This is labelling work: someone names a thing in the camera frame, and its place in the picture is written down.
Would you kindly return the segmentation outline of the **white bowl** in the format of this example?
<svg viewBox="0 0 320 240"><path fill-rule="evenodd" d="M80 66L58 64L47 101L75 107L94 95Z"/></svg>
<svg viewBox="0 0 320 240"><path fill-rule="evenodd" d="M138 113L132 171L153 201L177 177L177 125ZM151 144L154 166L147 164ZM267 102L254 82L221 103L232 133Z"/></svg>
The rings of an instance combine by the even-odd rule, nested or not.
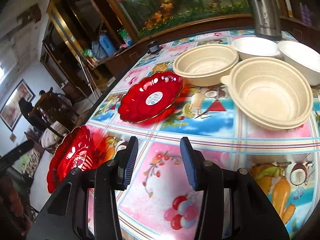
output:
<svg viewBox="0 0 320 240"><path fill-rule="evenodd" d="M241 37L234 40L231 45L242 60L252 57L278 57L280 55L278 45L265 38Z"/></svg>
<svg viewBox="0 0 320 240"><path fill-rule="evenodd" d="M309 85L319 85L319 53L317 51L295 41L280 41L278 49L284 61L299 70Z"/></svg>

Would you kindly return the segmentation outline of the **beige bowl far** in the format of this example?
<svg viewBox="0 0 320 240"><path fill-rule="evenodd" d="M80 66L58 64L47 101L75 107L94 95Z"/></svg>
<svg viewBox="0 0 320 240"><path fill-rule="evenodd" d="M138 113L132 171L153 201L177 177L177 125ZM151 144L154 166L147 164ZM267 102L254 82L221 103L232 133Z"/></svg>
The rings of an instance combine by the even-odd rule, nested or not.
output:
<svg viewBox="0 0 320 240"><path fill-rule="evenodd" d="M238 52L229 45L207 44L183 52L173 62L174 72L194 86L218 85L239 62Z"/></svg>

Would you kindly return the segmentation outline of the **red glass plate table edge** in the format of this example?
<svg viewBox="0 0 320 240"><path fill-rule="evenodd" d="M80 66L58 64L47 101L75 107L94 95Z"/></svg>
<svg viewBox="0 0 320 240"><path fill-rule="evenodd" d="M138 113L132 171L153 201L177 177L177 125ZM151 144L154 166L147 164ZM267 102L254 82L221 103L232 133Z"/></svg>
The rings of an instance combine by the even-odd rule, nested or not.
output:
<svg viewBox="0 0 320 240"><path fill-rule="evenodd" d="M79 126L67 134L56 148L47 173L47 189L53 193L73 168L93 168L94 144L87 126Z"/></svg>

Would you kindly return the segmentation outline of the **flower landscape picture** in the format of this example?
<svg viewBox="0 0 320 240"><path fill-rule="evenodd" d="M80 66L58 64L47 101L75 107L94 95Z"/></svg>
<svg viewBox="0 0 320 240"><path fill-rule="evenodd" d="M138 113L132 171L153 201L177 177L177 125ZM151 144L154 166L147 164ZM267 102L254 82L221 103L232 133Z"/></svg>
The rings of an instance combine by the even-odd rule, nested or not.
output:
<svg viewBox="0 0 320 240"><path fill-rule="evenodd" d="M247 0L108 0L126 30L144 38L185 23L249 14Z"/></svg>

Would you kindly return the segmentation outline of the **beige bowl near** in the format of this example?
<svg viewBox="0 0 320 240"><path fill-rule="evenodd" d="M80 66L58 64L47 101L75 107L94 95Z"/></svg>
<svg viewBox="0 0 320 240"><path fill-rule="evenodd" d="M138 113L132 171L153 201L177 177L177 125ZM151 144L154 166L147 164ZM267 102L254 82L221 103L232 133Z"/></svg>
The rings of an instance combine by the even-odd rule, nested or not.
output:
<svg viewBox="0 0 320 240"><path fill-rule="evenodd" d="M295 67L279 59L245 59L220 81L238 109L262 128L295 129L311 115L313 96L308 81Z"/></svg>

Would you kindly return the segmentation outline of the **beige bowl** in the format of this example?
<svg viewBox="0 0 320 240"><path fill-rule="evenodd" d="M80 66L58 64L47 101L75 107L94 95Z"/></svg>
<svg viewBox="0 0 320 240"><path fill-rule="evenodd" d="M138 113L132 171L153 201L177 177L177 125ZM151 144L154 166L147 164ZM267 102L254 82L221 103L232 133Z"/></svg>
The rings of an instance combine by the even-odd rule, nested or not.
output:
<svg viewBox="0 0 320 240"><path fill-rule="evenodd" d="M218 85L239 62L238 52L229 45L207 44L183 52L173 62L174 72L194 86Z"/></svg>
<svg viewBox="0 0 320 240"><path fill-rule="evenodd" d="M220 81L238 109L262 128L295 129L311 115L313 96L308 81L295 67L279 59L245 59Z"/></svg>

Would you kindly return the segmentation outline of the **wooden shelf cabinet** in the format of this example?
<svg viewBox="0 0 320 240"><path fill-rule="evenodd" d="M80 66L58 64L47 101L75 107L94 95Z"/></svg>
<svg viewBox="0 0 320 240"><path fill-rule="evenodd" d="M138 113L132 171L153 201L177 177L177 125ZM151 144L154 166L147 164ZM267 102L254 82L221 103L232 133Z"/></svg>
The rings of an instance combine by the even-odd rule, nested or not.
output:
<svg viewBox="0 0 320 240"><path fill-rule="evenodd" d="M85 95L105 91L112 78L126 72L141 54L121 37L120 31L126 29L108 0L49 0L47 14L52 28L43 41L45 51ZM114 45L112 57L100 45L100 34ZM136 35L129 35L138 42Z"/></svg>

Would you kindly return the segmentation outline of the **red glass plate with sticker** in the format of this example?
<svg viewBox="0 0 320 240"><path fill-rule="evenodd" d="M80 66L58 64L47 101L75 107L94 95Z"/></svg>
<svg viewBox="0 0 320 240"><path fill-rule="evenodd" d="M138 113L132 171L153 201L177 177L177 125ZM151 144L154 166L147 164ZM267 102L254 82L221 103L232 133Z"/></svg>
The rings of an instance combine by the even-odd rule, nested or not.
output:
<svg viewBox="0 0 320 240"><path fill-rule="evenodd" d="M122 97L119 117L131 124L153 119L171 107L183 89L183 78L173 71L153 73L133 85Z"/></svg>

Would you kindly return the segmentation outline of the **small black object on table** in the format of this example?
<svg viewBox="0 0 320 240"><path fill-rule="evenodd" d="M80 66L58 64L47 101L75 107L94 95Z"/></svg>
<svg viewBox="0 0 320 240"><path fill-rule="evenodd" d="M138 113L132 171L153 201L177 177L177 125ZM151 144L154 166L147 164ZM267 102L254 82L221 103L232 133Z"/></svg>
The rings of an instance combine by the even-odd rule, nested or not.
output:
<svg viewBox="0 0 320 240"><path fill-rule="evenodd" d="M159 46L157 41L151 41L147 45L148 47L148 54L157 54L159 51L161 51L161 47Z"/></svg>

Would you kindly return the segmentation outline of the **person in dark clothes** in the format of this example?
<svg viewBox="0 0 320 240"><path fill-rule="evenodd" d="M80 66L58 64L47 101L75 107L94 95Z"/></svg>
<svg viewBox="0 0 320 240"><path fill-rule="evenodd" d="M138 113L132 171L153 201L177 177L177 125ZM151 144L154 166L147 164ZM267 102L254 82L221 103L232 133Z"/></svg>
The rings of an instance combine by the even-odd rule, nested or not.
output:
<svg viewBox="0 0 320 240"><path fill-rule="evenodd" d="M31 124L33 127L36 127L36 121L29 117L29 113L33 110L32 104L26 101L25 98L21 98L18 101L18 105L24 118L29 122L29 124Z"/></svg>

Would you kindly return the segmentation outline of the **wooden chair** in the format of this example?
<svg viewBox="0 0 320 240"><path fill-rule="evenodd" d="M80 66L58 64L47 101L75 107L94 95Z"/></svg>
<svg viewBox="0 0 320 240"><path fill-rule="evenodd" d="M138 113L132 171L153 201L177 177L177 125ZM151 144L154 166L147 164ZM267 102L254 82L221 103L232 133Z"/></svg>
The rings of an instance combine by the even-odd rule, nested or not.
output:
<svg viewBox="0 0 320 240"><path fill-rule="evenodd" d="M36 116L36 111L39 108L43 110L50 120L59 122L68 132L71 132L75 128L75 122L79 118L79 114L76 113L70 104L60 98L59 94L53 92L52 87L40 95L38 102L35 103L35 106L27 114L27 117L35 118L44 124L46 128L51 129L45 121Z"/></svg>

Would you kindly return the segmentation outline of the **stainless steel kettle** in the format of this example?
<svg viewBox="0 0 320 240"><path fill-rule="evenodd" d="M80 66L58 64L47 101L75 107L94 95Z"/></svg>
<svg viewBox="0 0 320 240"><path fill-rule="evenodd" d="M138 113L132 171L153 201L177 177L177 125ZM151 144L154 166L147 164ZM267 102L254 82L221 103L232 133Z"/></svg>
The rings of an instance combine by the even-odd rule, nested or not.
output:
<svg viewBox="0 0 320 240"><path fill-rule="evenodd" d="M281 23L277 0L248 0L257 37L280 41Z"/></svg>

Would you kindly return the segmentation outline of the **framed wall painting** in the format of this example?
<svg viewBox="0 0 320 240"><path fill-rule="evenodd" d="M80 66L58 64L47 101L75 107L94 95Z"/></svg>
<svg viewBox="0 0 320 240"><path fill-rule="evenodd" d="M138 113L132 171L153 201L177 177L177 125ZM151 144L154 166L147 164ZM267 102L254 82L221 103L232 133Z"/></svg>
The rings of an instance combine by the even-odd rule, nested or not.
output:
<svg viewBox="0 0 320 240"><path fill-rule="evenodd" d="M31 102L35 98L35 94L27 83L22 79L10 94L1 109L1 120L12 132L22 116L18 102L24 98L27 102Z"/></svg>

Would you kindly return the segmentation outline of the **colourful fruit tablecloth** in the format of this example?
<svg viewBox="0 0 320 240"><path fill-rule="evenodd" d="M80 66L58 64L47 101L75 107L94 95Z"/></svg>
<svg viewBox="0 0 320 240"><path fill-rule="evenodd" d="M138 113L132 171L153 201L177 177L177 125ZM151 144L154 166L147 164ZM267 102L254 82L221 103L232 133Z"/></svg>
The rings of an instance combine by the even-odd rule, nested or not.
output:
<svg viewBox="0 0 320 240"><path fill-rule="evenodd" d="M128 90L156 72L172 70L183 52L204 44L231 44L252 37L245 30L217 31L182 38L144 55L116 83L87 122L97 148L111 158L131 136L139 152L129 187L116 193L124 239L193 239L202 193L188 183L180 154L187 137L205 159L227 170L246 168L280 210L291 237L319 224L319 94L310 118L299 128L269 131L238 109L225 85L185 85L162 116L132 124L121 119Z"/></svg>

